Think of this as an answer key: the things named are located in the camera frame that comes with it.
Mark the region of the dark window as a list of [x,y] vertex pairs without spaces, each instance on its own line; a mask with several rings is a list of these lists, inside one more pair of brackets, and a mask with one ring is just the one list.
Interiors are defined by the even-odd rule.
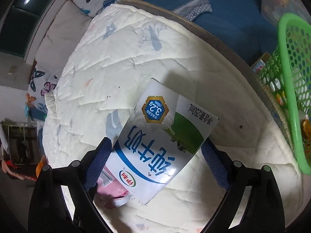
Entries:
[[1,52],[24,57],[33,31],[51,0],[15,0],[1,29]]

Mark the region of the clear plastic storage bin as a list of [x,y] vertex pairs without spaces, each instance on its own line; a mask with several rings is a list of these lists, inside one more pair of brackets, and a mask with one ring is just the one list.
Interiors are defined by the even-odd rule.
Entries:
[[261,15],[275,27],[285,13],[292,13],[310,24],[310,13],[301,0],[261,0]]

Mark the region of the white quilted mattress pad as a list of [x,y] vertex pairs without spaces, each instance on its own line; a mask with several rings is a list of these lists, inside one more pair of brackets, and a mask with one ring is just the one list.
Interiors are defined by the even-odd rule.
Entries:
[[206,139],[246,167],[272,169],[289,225],[303,180],[264,95],[248,65],[181,24],[114,4],[46,95],[43,146],[60,168],[111,139],[95,206],[113,232],[202,230],[226,192],[202,155]]

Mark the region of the white blue milk carton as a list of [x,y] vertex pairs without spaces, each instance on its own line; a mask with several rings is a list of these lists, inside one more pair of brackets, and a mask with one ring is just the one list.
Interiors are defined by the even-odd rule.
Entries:
[[217,116],[153,78],[106,166],[145,205],[193,158],[218,121]]

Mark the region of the plain beige pillow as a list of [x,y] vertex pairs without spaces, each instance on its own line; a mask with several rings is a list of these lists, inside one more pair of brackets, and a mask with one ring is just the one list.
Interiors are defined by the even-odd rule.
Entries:
[[67,1],[57,13],[38,48],[35,60],[39,66],[56,77],[61,76],[91,20],[72,1]]

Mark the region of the pink snack package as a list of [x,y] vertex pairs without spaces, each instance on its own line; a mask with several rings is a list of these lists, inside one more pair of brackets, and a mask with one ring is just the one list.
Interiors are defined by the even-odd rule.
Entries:
[[131,198],[129,191],[104,166],[97,181],[96,201],[104,208],[114,209],[125,205]]

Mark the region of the metal clothes rack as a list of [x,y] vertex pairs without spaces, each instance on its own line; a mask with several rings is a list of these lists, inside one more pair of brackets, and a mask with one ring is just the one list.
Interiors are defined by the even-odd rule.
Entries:
[[43,155],[36,123],[1,121],[1,158],[11,171],[35,176]]

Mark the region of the green plastic mesh basket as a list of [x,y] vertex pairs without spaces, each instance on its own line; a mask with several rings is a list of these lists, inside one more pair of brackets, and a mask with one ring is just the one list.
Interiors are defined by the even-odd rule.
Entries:
[[294,156],[310,175],[310,24],[284,14],[278,23],[278,45],[259,78],[284,111]]

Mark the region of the butterfly print pillow left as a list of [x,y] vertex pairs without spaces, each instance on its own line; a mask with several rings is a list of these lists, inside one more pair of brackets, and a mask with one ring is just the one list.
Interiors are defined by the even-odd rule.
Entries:
[[45,121],[47,106],[45,94],[56,88],[59,77],[50,73],[46,68],[36,64],[30,76],[30,83],[25,95],[25,116],[31,120]]

